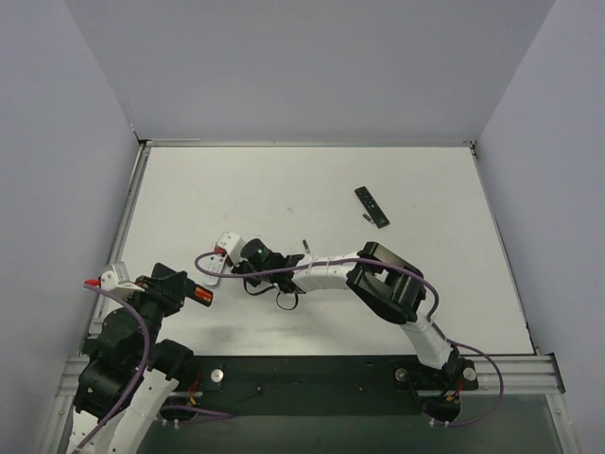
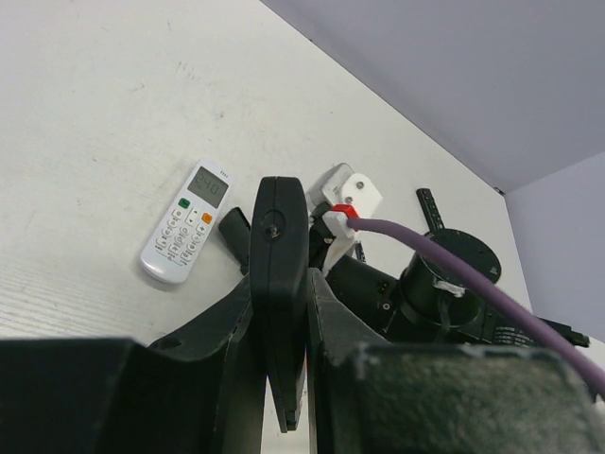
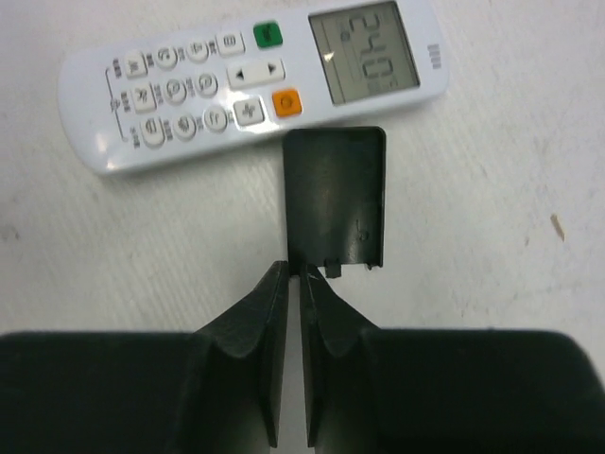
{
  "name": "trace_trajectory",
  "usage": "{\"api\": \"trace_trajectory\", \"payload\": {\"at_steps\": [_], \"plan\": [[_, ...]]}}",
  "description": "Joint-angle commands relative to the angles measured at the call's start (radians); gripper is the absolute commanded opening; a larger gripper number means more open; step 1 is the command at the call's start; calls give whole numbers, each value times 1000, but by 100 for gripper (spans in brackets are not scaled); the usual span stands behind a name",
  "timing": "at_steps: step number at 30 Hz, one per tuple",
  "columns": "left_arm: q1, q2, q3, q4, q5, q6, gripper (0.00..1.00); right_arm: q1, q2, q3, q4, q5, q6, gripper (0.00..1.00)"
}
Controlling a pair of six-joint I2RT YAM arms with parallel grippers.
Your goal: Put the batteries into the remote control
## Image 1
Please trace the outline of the wide black remote control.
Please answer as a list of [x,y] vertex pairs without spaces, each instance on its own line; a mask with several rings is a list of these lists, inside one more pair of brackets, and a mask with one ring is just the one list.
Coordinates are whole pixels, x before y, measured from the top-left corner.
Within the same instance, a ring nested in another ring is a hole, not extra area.
[[214,293],[191,279],[187,279],[185,283],[185,297],[194,302],[210,307],[214,300]]

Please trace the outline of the red orange battery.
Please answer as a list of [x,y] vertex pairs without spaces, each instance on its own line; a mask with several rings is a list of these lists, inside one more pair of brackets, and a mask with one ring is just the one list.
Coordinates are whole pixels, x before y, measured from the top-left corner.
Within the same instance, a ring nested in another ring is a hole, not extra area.
[[214,294],[205,288],[196,288],[195,295],[197,301],[205,306],[210,306],[214,299]]

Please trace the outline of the white remote control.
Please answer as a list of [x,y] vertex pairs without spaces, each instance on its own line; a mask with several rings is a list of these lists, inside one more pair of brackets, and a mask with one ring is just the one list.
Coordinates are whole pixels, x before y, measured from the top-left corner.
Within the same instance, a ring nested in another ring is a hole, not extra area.
[[221,275],[226,272],[227,263],[228,255],[225,253],[206,253],[199,260],[199,267],[203,269],[202,284],[208,288],[217,287]]

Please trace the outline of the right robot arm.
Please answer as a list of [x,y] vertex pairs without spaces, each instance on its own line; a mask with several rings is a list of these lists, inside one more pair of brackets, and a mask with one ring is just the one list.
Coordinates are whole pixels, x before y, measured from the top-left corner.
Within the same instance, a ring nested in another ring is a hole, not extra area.
[[420,311],[429,286],[420,270],[377,242],[356,253],[332,257],[283,255],[255,238],[228,251],[233,273],[244,283],[262,283],[296,297],[319,290],[349,290],[376,316],[400,326],[424,367],[438,371],[446,382],[474,377],[467,372],[458,348],[435,326],[433,315]]

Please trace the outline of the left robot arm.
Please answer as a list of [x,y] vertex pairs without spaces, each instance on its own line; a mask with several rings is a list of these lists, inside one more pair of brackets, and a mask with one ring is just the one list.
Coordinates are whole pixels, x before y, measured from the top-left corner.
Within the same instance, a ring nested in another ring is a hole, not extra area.
[[119,307],[82,347],[89,362],[78,377],[68,450],[133,453],[168,395],[193,380],[193,351],[158,335],[197,285],[162,263],[130,279],[125,264],[115,262],[84,287]]

